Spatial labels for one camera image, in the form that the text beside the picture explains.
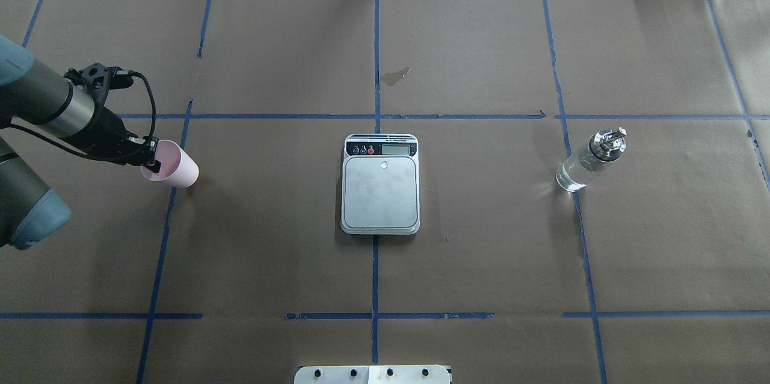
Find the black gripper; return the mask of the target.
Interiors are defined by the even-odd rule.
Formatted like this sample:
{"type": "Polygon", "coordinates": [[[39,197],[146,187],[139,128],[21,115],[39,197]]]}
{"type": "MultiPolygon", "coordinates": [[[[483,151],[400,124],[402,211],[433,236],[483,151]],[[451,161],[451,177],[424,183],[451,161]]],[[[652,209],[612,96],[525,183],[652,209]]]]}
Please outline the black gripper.
{"type": "Polygon", "coordinates": [[[82,133],[81,150],[99,159],[109,159],[116,164],[145,164],[154,175],[160,172],[162,162],[153,159],[148,162],[146,139],[124,126],[121,118],[107,107],[100,110],[88,129],[82,133]]]}

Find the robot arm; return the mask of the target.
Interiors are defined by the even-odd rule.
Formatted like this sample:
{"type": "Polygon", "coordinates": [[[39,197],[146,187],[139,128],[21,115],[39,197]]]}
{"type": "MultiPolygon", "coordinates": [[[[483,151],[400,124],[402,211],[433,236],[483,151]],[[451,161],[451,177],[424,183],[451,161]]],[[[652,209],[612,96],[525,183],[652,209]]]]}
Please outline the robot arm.
{"type": "MultiPolygon", "coordinates": [[[[126,129],[105,106],[111,90],[129,88],[140,72],[94,63],[59,75],[30,51],[1,39],[2,129],[27,132],[74,156],[157,173],[156,102],[150,101],[149,132],[126,129]]],[[[1,243],[30,249],[63,227],[71,209],[21,156],[1,143],[1,243]]]]}

